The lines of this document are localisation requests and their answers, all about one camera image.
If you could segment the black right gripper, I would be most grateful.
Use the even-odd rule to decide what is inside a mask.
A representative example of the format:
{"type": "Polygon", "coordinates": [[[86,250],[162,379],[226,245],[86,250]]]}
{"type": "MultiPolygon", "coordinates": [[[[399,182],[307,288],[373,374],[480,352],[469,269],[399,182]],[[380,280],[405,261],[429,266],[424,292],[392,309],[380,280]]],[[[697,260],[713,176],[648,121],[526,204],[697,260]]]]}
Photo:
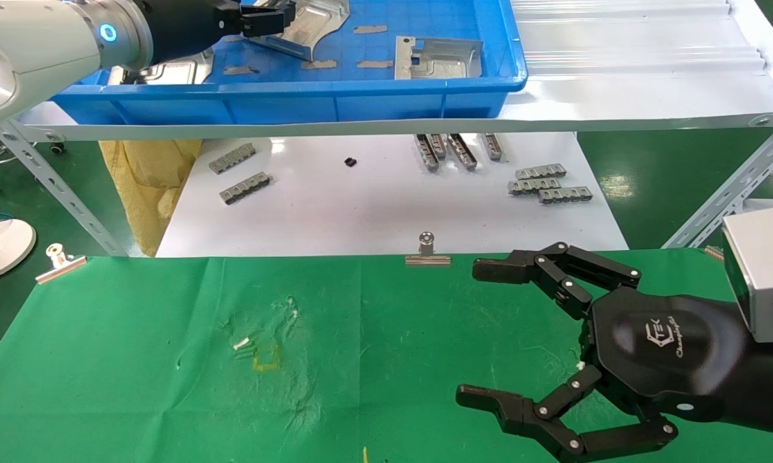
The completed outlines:
{"type": "Polygon", "coordinates": [[[472,276],[536,284],[572,319],[590,314],[594,366],[570,376],[542,401],[478,386],[456,391],[457,404],[492,413],[504,433],[536,440],[555,460],[592,462],[660,451],[678,436],[660,413],[696,422],[745,420],[740,367],[749,332],[733,304],[640,293],[633,289],[639,270],[563,241],[542,250],[513,250],[503,260],[475,260],[472,276]],[[592,294],[576,280],[610,293],[592,304],[592,294]],[[587,433],[566,427],[564,414],[595,387],[639,422],[587,433]]]}

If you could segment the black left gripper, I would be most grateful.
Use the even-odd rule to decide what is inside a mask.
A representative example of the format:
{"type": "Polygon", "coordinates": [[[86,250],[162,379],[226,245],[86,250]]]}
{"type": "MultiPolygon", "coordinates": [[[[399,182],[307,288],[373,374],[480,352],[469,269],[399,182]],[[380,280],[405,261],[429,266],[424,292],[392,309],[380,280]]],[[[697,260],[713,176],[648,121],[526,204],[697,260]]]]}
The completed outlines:
{"type": "Polygon", "coordinates": [[[296,5],[239,5],[237,1],[145,1],[152,34],[151,65],[196,55],[225,35],[282,34],[295,20],[296,5]]]}

